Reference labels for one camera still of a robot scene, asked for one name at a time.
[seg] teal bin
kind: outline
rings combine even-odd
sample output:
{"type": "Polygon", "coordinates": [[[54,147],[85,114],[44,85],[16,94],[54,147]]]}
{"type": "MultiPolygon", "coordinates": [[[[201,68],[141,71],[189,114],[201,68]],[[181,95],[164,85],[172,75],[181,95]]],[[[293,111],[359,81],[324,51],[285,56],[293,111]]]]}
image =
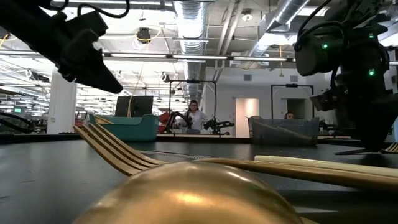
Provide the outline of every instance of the teal bin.
{"type": "MultiPolygon", "coordinates": [[[[95,124],[93,114],[89,114],[90,123],[95,124]]],[[[110,133],[122,141],[155,141],[159,117],[155,115],[144,115],[141,118],[126,118],[114,116],[99,116],[113,124],[101,124],[110,133]]]]}

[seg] doorway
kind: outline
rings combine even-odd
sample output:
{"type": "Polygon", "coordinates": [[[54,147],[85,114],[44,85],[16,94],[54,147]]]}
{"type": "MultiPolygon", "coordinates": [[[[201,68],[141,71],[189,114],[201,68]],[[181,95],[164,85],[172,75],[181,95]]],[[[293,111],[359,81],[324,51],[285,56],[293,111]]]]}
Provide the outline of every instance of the doorway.
{"type": "Polygon", "coordinates": [[[259,116],[259,99],[235,98],[235,137],[249,138],[248,118],[259,116]]]}
{"type": "Polygon", "coordinates": [[[287,99],[287,111],[294,114],[294,119],[306,119],[305,99],[287,99]]]}

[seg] table surface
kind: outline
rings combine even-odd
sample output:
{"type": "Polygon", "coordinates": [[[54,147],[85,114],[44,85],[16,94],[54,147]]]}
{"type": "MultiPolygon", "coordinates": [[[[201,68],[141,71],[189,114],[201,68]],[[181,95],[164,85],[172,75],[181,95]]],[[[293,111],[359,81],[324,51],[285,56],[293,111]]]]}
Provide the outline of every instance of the table surface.
{"type": "MultiPolygon", "coordinates": [[[[398,168],[398,155],[335,156],[343,146],[269,147],[250,144],[136,143],[142,151],[254,159],[255,155],[290,156],[398,168]]],[[[180,156],[148,154],[163,161],[180,156]]],[[[253,173],[284,196],[301,216],[320,223],[394,223],[398,196],[304,180],[253,173]]],[[[105,193],[127,179],[84,141],[0,146],[1,223],[71,223],[105,193]]]]}

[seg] person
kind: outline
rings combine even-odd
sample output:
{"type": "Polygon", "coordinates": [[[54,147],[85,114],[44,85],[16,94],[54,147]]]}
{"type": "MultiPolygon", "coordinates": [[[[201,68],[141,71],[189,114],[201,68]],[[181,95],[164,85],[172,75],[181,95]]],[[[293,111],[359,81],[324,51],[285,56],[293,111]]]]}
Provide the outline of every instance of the person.
{"type": "Polygon", "coordinates": [[[294,119],[294,114],[291,113],[291,112],[287,112],[287,113],[285,114],[285,119],[294,119]]]}
{"type": "MultiPolygon", "coordinates": [[[[185,116],[192,119],[191,128],[187,129],[187,134],[200,134],[201,125],[209,120],[207,115],[199,110],[196,100],[191,100],[185,116]]],[[[180,124],[187,125],[184,120],[181,120],[180,124]]]]}

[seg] ventilation pipe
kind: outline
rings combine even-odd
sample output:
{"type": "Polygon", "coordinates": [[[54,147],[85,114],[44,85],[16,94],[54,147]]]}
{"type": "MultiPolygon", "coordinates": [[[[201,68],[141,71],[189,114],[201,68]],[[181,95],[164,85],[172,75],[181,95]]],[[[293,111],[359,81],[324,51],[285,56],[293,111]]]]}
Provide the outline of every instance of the ventilation pipe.
{"type": "Polygon", "coordinates": [[[271,41],[275,39],[275,36],[268,32],[276,27],[292,22],[309,1],[310,0],[280,0],[278,2],[277,9],[275,10],[274,17],[267,26],[266,32],[246,55],[251,57],[261,57],[270,45],[279,44],[271,41]]]}
{"type": "MultiPolygon", "coordinates": [[[[174,8],[177,14],[178,36],[180,38],[190,39],[180,42],[183,54],[203,55],[205,53],[205,43],[192,39],[204,38],[208,5],[208,2],[174,1],[174,8]]],[[[203,63],[185,62],[185,78],[204,80],[204,67],[205,65],[203,63]]],[[[188,84],[187,86],[190,98],[198,98],[200,96],[198,90],[203,90],[202,84],[188,84]]]]}

